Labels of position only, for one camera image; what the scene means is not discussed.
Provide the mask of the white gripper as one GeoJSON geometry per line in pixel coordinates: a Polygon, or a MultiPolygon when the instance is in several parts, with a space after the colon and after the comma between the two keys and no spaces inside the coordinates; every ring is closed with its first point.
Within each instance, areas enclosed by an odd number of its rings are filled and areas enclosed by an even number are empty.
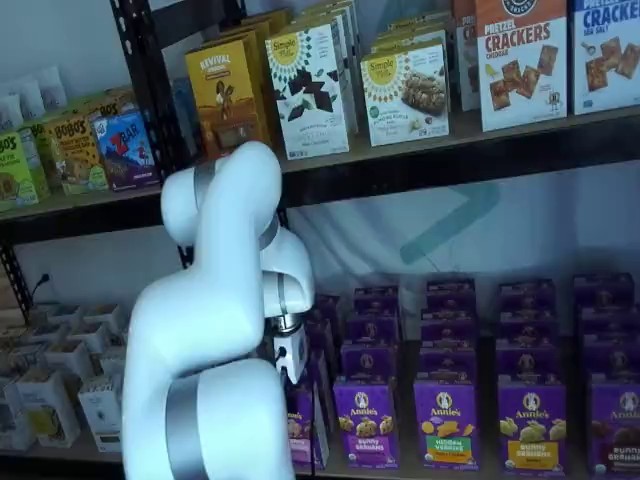
{"type": "Polygon", "coordinates": [[[273,337],[275,368],[282,378],[297,385],[307,364],[307,338],[303,327],[277,332],[273,337]]]}

